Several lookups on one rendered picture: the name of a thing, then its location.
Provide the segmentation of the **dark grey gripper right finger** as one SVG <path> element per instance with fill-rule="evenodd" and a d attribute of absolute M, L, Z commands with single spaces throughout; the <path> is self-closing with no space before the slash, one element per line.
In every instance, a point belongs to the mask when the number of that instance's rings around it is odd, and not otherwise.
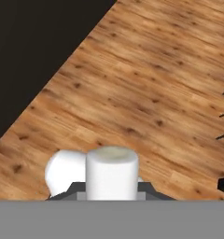
<path fill-rule="evenodd" d="M 174 198 L 167 196 L 161 192 L 155 190 L 155 188 L 149 182 L 139 182 L 138 183 L 138 192 L 137 192 L 138 201 L 173 201 Z"/>

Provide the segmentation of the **white cylindrical marshmallow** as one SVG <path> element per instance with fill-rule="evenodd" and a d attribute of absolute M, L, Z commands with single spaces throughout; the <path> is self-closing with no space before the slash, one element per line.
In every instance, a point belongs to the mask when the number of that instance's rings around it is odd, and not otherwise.
<path fill-rule="evenodd" d="M 86 196 L 90 201 L 135 201 L 139 158 L 123 147 L 90 150 L 86 157 Z"/>

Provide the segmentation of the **white rounded object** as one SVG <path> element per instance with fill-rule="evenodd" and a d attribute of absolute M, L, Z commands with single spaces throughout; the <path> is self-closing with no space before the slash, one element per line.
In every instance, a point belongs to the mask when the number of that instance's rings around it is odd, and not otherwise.
<path fill-rule="evenodd" d="M 88 152 L 59 150 L 52 155 L 45 169 L 45 181 L 50 196 L 67 191 L 74 182 L 84 182 L 86 184 L 86 157 Z M 143 179 L 138 176 L 138 183 L 142 181 Z"/>

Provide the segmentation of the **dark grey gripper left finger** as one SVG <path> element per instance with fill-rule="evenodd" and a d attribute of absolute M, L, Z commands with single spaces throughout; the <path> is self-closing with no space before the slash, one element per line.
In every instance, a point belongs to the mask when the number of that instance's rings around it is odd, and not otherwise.
<path fill-rule="evenodd" d="M 48 197 L 48 200 L 52 201 L 76 201 L 77 200 L 77 194 L 79 192 L 85 191 L 86 184 L 84 182 L 74 182 L 71 184 L 69 189 L 65 192 L 62 192 L 55 196 Z"/>

